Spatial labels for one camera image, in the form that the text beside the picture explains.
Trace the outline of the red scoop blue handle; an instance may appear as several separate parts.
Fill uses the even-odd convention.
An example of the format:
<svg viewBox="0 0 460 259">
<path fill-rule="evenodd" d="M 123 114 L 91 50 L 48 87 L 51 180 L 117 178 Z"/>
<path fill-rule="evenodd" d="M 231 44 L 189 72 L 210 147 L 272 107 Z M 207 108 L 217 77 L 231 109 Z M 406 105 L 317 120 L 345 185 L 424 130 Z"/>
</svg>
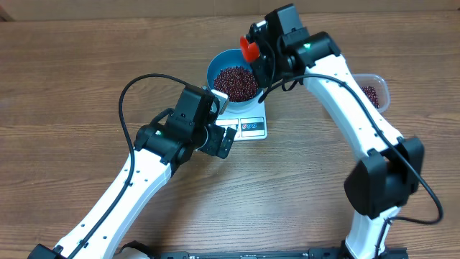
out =
<svg viewBox="0 0 460 259">
<path fill-rule="evenodd" d="M 248 63 L 254 62 L 259 57 L 259 48 L 257 43 L 250 42 L 245 36 L 241 36 L 239 44 L 241 53 Z"/>
</svg>

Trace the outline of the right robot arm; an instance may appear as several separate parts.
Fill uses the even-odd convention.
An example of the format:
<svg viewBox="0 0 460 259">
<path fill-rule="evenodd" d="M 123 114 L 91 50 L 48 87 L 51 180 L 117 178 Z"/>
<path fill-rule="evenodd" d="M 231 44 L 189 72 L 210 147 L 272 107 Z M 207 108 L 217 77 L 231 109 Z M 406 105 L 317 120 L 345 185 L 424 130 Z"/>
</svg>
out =
<svg viewBox="0 0 460 259">
<path fill-rule="evenodd" d="M 254 23 L 240 40 L 244 59 L 266 91 L 304 85 L 324 106 L 352 148 L 356 166 L 344 182 L 354 208 L 351 230 L 330 258 L 406 258 L 388 248 L 391 222 L 418 190 L 424 147 L 405 139 L 377 111 L 326 32 L 311 34 L 294 5 Z"/>
</svg>

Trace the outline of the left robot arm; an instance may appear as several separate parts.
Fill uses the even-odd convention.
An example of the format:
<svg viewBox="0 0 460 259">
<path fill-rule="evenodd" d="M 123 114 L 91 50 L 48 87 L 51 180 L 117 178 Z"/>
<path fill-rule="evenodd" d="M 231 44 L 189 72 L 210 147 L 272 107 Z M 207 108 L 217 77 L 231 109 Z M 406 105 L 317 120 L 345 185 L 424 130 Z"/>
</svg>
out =
<svg viewBox="0 0 460 259">
<path fill-rule="evenodd" d="M 236 132 L 216 124 L 227 104 L 224 93 L 186 86 L 174 108 L 159 113 L 128 142 L 122 170 L 80 224 L 54 248 L 38 244 L 28 258 L 153 258 L 146 245 L 120 242 L 147 202 L 194 151 L 228 156 Z"/>
</svg>

